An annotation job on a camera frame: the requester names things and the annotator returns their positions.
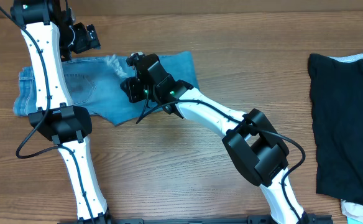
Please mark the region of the black folded garment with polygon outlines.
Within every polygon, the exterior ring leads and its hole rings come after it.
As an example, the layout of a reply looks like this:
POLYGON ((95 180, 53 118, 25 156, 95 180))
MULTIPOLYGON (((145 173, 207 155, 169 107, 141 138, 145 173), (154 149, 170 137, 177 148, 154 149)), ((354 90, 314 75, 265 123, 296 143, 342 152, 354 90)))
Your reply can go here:
POLYGON ((363 59, 310 54, 318 194, 363 205, 363 59))

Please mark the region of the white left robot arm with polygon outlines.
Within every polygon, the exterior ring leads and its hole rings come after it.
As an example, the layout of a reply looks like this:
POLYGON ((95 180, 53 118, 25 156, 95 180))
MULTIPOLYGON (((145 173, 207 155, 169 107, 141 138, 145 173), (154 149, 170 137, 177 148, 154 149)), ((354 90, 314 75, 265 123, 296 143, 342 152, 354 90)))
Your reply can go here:
POLYGON ((76 198, 76 222, 111 223, 90 153, 90 114, 74 104, 62 67, 72 53, 100 47, 95 28, 76 23, 72 10, 62 10, 59 1, 14 1, 8 16, 21 28, 32 62, 36 111, 28 119, 63 157, 76 198))

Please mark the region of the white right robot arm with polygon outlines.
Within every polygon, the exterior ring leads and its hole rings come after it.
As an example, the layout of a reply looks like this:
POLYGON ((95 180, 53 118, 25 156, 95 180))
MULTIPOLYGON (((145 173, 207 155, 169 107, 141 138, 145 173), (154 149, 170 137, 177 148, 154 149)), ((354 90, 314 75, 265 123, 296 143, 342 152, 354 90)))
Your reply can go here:
POLYGON ((232 110, 210 100, 192 84, 166 78, 159 83, 136 77, 121 83, 131 103, 153 101, 157 109, 195 121, 222 140, 234 167, 248 182, 261 188, 276 223, 306 223, 288 175, 287 138, 276 132, 259 110, 232 110))

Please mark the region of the white cloth under black garment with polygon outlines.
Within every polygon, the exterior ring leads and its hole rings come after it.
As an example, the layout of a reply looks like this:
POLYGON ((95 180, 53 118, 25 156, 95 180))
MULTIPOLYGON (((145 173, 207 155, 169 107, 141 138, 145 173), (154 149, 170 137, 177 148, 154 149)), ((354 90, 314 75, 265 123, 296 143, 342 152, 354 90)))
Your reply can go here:
POLYGON ((356 62, 358 60, 362 60, 363 59, 363 53, 361 54, 355 54, 355 55, 349 55, 349 56, 345 56, 345 57, 330 57, 333 60, 336 60, 338 62, 342 62, 342 63, 352 63, 352 62, 356 62))

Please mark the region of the light blue denim jeans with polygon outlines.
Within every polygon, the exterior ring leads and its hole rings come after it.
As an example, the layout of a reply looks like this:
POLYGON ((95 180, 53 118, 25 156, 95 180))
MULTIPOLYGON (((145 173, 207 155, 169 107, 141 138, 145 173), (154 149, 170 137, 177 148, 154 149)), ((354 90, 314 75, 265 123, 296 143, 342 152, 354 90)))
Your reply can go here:
MULTIPOLYGON (((199 88, 191 52, 159 55, 160 63, 175 80, 184 80, 199 88)), ((90 115, 98 115, 115 126, 140 116, 144 102, 130 103, 121 90, 121 83, 135 76, 126 57, 73 58, 62 63, 65 83, 77 106, 85 107, 90 115)), ((17 116, 27 116, 37 111, 36 85, 32 67, 19 72, 19 96, 13 106, 17 116)))

